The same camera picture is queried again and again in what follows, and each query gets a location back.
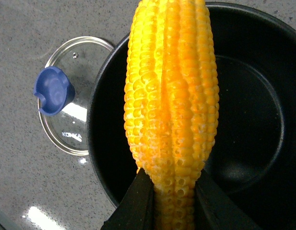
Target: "printed logo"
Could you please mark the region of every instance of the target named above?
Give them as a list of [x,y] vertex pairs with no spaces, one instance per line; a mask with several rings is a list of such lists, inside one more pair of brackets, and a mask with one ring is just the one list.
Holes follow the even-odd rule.
[[81,142],[82,141],[82,136],[79,133],[67,133],[67,132],[62,132],[63,137],[67,138],[74,138],[77,141]]

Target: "non-stick pan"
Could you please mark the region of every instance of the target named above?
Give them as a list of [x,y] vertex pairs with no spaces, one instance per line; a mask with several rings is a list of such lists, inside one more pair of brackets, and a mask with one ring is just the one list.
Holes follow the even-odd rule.
[[[206,172],[266,230],[296,230],[296,31],[261,11],[208,3],[220,87]],[[97,178],[118,205],[136,175],[123,128],[128,36],[102,66],[87,115]]]

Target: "lid metal rim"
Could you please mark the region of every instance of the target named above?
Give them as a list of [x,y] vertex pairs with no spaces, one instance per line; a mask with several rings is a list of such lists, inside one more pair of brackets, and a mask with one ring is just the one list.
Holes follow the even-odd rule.
[[[94,43],[101,45],[108,49],[110,52],[114,49],[114,47],[107,41],[97,38],[97,37],[91,37],[91,36],[82,36],[82,37],[76,37],[74,39],[71,39],[67,41],[66,43],[62,44],[49,58],[47,61],[45,68],[49,66],[53,66],[61,56],[63,56],[71,47],[73,46],[78,46],[83,43]],[[39,111],[41,108],[41,101],[40,99],[38,101],[38,112],[39,112],[39,118],[42,124],[42,127],[47,134],[48,138],[62,151],[69,153],[71,155],[76,155],[76,156],[86,156],[88,155],[88,150],[79,150],[72,148],[70,145],[66,145],[63,142],[60,141],[59,138],[51,131],[50,125],[46,119],[46,117]]]

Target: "yellow corn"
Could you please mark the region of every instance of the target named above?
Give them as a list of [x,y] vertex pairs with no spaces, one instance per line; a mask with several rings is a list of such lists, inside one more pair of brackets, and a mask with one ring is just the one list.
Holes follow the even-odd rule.
[[194,186],[218,125],[219,88],[204,0],[142,0],[131,26],[125,130],[155,190],[155,229],[193,230]]

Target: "speckled surface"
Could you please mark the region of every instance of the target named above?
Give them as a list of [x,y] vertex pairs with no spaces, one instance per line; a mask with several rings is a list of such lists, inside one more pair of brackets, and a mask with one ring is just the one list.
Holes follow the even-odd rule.
[[[296,0],[224,0],[260,9],[296,29]],[[32,95],[38,72],[65,41],[117,44],[138,0],[0,0],[0,209],[23,229],[37,207],[65,230],[98,230],[114,211],[88,157],[68,155],[44,133]]]

